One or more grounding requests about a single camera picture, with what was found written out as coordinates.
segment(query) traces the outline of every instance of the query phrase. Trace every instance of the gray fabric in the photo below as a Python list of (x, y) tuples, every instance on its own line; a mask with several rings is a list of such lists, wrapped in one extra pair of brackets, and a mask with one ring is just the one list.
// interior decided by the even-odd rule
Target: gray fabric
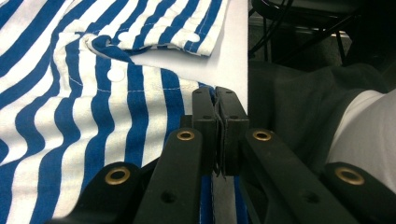
[(349, 103), (365, 90), (388, 91), (365, 64), (302, 73), (264, 63), (249, 71), (248, 87), (251, 126), (274, 131), (317, 174)]

